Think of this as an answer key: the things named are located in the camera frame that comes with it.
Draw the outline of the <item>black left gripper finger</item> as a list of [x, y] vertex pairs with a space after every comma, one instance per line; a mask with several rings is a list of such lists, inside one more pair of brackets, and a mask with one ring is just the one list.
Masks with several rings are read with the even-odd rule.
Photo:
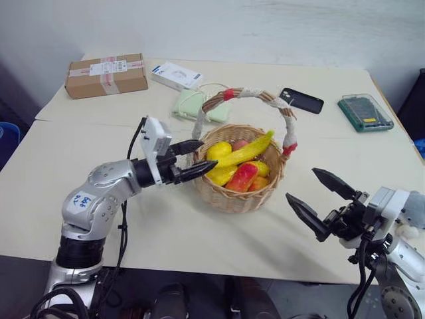
[[173, 153], [175, 155], [185, 155], [197, 151], [201, 146], [204, 145], [204, 142], [200, 140], [185, 140], [173, 145], [170, 145]]
[[174, 173], [174, 183], [185, 183], [202, 177], [211, 171], [217, 163], [216, 160], [205, 160], [185, 169], [178, 167], [177, 171]]

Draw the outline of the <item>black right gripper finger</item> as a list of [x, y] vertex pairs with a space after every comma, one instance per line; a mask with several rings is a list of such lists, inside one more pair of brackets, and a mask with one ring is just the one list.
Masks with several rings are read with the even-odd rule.
[[312, 172], [328, 190], [337, 193], [343, 199], [357, 198], [357, 191], [333, 173], [316, 167], [312, 169]]
[[317, 213], [305, 202], [286, 193], [286, 199], [297, 217], [314, 233], [319, 242], [324, 242], [331, 234], [329, 227], [318, 218]]

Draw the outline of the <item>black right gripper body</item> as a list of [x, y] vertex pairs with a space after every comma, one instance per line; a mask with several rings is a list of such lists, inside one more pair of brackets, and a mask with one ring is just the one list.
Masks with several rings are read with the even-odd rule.
[[369, 194], [357, 191], [355, 197], [346, 206], [338, 210], [332, 210], [325, 218], [325, 224], [329, 227], [329, 232], [340, 239], [350, 241], [364, 232], [365, 224], [363, 215], [365, 214], [365, 201]]

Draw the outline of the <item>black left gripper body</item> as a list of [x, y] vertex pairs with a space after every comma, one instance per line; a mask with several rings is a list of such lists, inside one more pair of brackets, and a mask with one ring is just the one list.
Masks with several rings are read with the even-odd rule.
[[181, 169], [177, 167], [177, 156], [179, 155], [175, 146], [169, 146], [163, 156], [157, 156], [157, 168], [159, 170], [162, 183], [181, 183]]

